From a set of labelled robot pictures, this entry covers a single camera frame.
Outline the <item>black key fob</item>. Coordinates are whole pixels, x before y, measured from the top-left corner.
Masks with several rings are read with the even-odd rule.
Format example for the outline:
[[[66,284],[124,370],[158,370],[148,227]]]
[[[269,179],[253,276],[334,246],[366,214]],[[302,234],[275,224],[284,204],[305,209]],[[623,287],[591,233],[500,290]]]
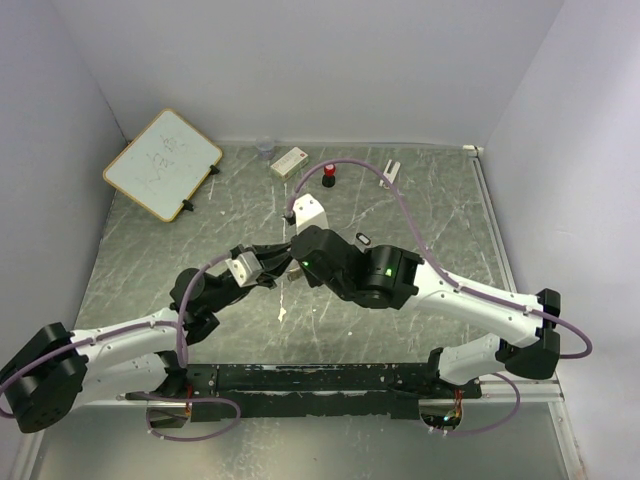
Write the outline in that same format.
[[[355,236],[356,240],[361,243],[363,246],[370,246],[372,244],[371,238],[365,235],[362,232],[358,232]]]

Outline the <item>silver keys bunch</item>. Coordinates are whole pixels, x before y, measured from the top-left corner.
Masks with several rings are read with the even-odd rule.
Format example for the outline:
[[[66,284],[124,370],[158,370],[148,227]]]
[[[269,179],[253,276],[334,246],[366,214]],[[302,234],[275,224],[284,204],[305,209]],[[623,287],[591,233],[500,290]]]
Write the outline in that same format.
[[[299,267],[293,268],[287,272],[287,279],[291,282],[301,278],[302,276],[303,276],[303,272],[302,272],[302,269]]]

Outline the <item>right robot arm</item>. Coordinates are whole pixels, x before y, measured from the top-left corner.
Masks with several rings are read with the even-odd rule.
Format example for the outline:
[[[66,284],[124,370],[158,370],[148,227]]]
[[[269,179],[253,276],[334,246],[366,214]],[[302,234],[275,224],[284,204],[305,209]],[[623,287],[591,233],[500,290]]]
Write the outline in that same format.
[[[531,380],[547,380],[555,372],[560,336],[542,319],[535,295],[459,276],[446,281],[413,252],[389,245],[359,250],[317,226],[295,235],[290,253],[310,286],[325,286],[345,302],[366,309],[437,312],[483,329],[479,339],[430,354],[424,384],[435,397],[501,371]]]

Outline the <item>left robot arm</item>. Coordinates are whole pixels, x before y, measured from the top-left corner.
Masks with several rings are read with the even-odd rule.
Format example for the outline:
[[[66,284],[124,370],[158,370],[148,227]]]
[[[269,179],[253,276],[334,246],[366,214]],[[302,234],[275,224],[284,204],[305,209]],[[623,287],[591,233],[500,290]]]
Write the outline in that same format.
[[[141,393],[180,396],[189,346],[219,325],[217,313],[253,288],[273,288],[292,261],[291,245],[237,246],[201,268],[182,271],[172,303],[116,325],[40,328],[1,370],[1,409],[23,433],[35,433],[93,401]]]

